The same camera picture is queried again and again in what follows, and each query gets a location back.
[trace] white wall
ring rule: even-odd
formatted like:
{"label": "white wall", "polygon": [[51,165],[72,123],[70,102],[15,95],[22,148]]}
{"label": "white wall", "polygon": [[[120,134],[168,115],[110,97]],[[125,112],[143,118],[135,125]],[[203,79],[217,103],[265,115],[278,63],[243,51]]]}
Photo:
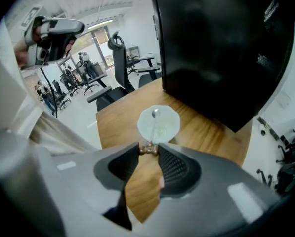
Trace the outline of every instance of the white wall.
{"label": "white wall", "polygon": [[124,36],[124,34],[125,34],[124,30],[122,29],[122,27],[119,24],[119,18],[122,18],[122,16],[119,16],[117,20],[114,20],[113,22],[107,24],[109,34],[111,36],[114,32],[119,32],[119,35],[122,38],[126,38],[126,36]]}
{"label": "white wall", "polygon": [[259,114],[279,136],[295,137],[295,40],[282,82]]}
{"label": "white wall", "polygon": [[122,38],[127,48],[138,46],[141,57],[154,53],[157,62],[161,62],[153,15],[152,0],[134,1],[133,7],[123,16],[125,36]]}

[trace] office chair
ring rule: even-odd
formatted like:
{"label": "office chair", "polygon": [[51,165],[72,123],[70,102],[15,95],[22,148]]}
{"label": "office chair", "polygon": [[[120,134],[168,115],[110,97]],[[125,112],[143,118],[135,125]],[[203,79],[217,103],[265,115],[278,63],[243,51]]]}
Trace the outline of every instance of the office chair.
{"label": "office chair", "polygon": [[101,70],[101,67],[98,62],[93,64],[90,60],[85,61],[83,66],[85,67],[85,71],[88,73],[88,75],[91,77],[91,80],[89,81],[89,84],[97,82],[99,83],[103,88],[107,87],[107,85],[101,80],[103,77],[106,76]]}
{"label": "office chair", "polygon": [[[141,58],[140,61],[147,61],[150,68],[153,68],[153,64],[151,62],[152,59],[154,59],[154,57],[151,56],[151,57]],[[155,72],[154,70],[150,71],[150,70],[148,70],[148,68],[144,72],[149,72],[149,74],[141,75],[141,77],[139,78],[139,82],[138,82],[139,88],[162,77],[162,73]]]}
{"label": "office chair", "polygon": [[71,97],[75,92],[78,94],[77,90],[81,89],[81,87],[78,87],[77,84],[67,74],[61,74],[60,78],[60,82],[65,85]]}
{"label": "office chair", "polygon": [[67,98],[64,100],[64,98],[66,97],[66,94],[61,90],[59,83],[56,80],[54,80],[52,84],[54,85],[54,88],[56,89],[56,93],[58,94],[58,97],[56,98],[56,105],[57,105],[57,102],[59,102],[59,105],[57,105],[57,108],[62,110],[62,107],[65,108],[65,104],[67,102],[70,102],[71,100],[70,98]]}
{"label": "office chair", "polygon": [[281,145],[278,145],[278,148],[280,148],[283,153],[283,159],[276,160],[276,162],[283,162],[283,163],[295,162],[295,138],[291,141],[291,143],[285,146],[285,149]]}
{"label": "office chair", "polygon": [[294,162],[283,164],[277,174],[278,184],[275,185],[277,193],[284,196],[291,192],[295,186],[295,158]]}
{"label": "office chair", "polygon": [[136,59],[137,56],[132,56],[131,55],[127,55],[126,56],[126,61],[127,61],[127,68],[129,69],[129,71],[127,72],[127,75],[131,74],[132,72],[137,73],[137,75],[139,75],[137,69],[135,69],[135,64],[139,63],[140,60]]}
{"label": "office chair", "polygon": [[[79,61],[79,62],[76,63],[76,66],[77,66],[77,68],[80,68],[80,67],[83,67],[84,65],[81,63],[81,61]],[[87,76],[86,76],[85,73],[80,73],[80,78],[83,81],[82,82],[82,86],[83,85],[86,85],[87,86],[86,90],[84,91],[84,95],[86,94],[86,92],[88,90],[90,90],[91,92],[93,92],[92,89],[91,89],[92,87],[95,87],[95,86],[98,86],[99,87],[98,84],[90,84],[90,81],[88,80],[88,78],[87,78]]]}
{"label": "office chair", "polygon": [[[111,86],[109,86],[88,97],[88,103],[97,100],[98,111],[102,110],[103,108],[107,107],[118,99],[126,96],[127,94],[135,91],[132,84],[128,80],[126,47],[124,45],[123,39],[118,36],[118,32],[112,34],[111,38],[108,41],[108,47],[113,52],[115,79],[122,87],[111,89]],[[140,73],[147,70],[156,71],[159,69],[160,67],[157,66],[137,69],[137,71]]]}

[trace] cable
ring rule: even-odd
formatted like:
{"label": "cable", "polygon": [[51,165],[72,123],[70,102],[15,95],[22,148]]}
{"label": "cable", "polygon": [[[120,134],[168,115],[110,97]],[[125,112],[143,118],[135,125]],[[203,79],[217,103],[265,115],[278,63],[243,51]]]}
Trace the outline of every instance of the cable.
{"label": "cable", "polygon": [[45,77],[47,83],[48,83],[48,86],[50,87],[50,91],[52,92],[52,95],[53,95],[53,99],[54,99],[54,107],[55,107],[55,113],[56,113],[56,118],[57,118],[57,105],[56,105],[56,99],[55,99],[55,93],[54,93],[54,90],[53,90],[53,87],[50,85],[50,82],[49,80],[47,79],[45,73],[44,73],[44,70],[42,68],[40,68],[40,70],[42,71],[42,74],[43,76]]}

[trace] wooden table top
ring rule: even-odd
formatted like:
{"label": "wooden table top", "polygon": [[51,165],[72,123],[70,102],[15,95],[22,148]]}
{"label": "wooden table top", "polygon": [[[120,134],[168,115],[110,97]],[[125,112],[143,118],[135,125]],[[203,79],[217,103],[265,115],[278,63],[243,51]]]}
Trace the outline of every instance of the wooden table top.
{"label": "wooden table top", "polygon": [[[138,132],[137,121],[141,112],[152,105],[171,106],[180,115],[180,132],[171,143],[224,157],[242,166],[252,122],[234,133],[163,92],[162,79],[147,84],[97,113],[102,148],[145,143]],[[161,177],[157,157],[139,157],[139,164],[126,185],[126,202],[140,222],[144,222],[159,204]]]}

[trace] chair headrest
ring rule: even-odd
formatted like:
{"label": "chair headrest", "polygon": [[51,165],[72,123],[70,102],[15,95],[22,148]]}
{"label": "chair headrest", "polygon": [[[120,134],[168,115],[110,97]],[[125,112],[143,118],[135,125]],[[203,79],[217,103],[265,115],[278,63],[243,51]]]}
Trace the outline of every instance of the chair headrest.
{"label": "chair headrest", "polygon": [[121,44],[123,44],[123,39],[118,35],[119,32],[115,32],[112,34],[111,38],[108,41],[108,48],[110,50],[117,50],[120,48],[121,45],[118,44],[118,40],[121,41]]}

